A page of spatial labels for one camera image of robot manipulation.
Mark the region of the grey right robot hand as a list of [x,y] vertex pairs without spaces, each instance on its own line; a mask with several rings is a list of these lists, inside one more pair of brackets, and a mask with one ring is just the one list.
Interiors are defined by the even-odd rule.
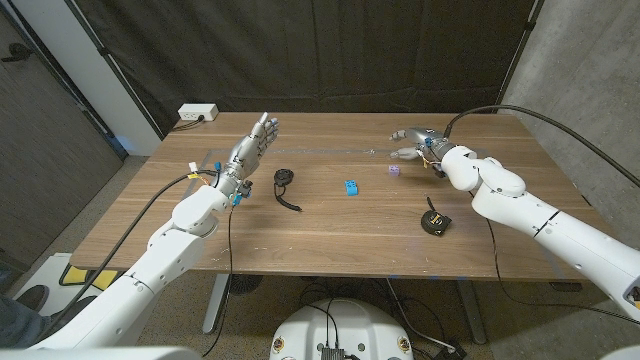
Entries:
[[419,127],[398,130],[390,136],[390,140],[393,142],[407,140],[412,144],[411,147],[393,151],[390,154],[391,158],[413,160],[421,157],[428,163],[441,162],[445,154],[455,147],[443,133]]

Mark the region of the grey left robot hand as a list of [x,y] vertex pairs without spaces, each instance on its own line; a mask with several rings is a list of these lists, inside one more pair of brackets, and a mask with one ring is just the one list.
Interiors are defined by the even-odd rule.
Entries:
[[216,189],[226,196],[234,193],[259,167],[260,159],[276,140],[278,133],[278,119],[270,118],[269,113],[264,112],[251,132],[232,148]]

